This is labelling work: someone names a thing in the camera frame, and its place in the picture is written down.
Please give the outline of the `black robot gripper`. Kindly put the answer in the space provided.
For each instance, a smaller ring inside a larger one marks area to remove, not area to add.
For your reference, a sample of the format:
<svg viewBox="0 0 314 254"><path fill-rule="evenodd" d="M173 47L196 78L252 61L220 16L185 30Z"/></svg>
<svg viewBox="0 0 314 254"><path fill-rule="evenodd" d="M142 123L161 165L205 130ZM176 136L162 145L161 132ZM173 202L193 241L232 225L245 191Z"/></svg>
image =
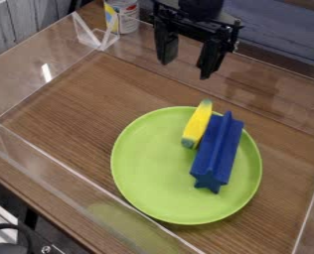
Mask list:
<svg viewBox="0 0 314 254"><path fill-rule="evenodd" d="M178 33L204 41L197 68L208 79L227 52L236 50L241 20L224 11L225 0L152 0L157 59L169 64L178 55Z"/></svg>

